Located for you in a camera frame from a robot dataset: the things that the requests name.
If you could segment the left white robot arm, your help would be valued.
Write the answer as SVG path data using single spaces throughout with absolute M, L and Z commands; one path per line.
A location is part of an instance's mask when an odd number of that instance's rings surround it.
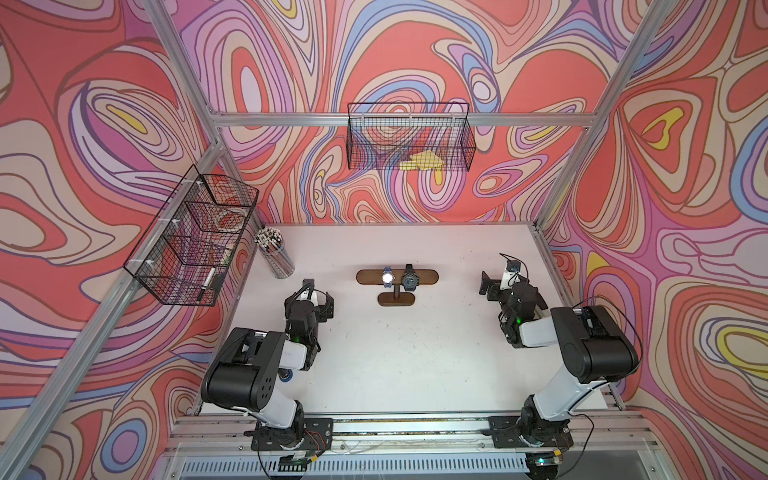
M 202 401 L 268 428 L 302 426 L 301 403 L 279 391 L 278 379 L 311 369 L 321 351 L 319 327 L 334 317 L 334 309 L 330 294 L 304 286 L 284 302 L 282 331 L 232 329 L 204 375 Z

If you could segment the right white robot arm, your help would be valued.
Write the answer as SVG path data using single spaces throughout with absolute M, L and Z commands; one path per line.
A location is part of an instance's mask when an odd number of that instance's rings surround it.
M 593 391 L 634 374 L 641 354 L 605 307 L 548 308 L 536 287 L 510 271 L 500 279 L 483 272 L 479 294 L 499 304 L 500 328 L 512 347 L 556 346 L 562 358 L 517 417 L 491 417 L 484 434 L 497 448 L 570 448 L 573 410 Z

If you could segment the black watch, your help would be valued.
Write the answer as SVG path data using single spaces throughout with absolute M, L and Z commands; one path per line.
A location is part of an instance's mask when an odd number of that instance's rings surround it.
M 420 285 L 420 277 L 412 264 L 406 264 L 401 277 L 401 286 L 407 292 L 413 292 Z

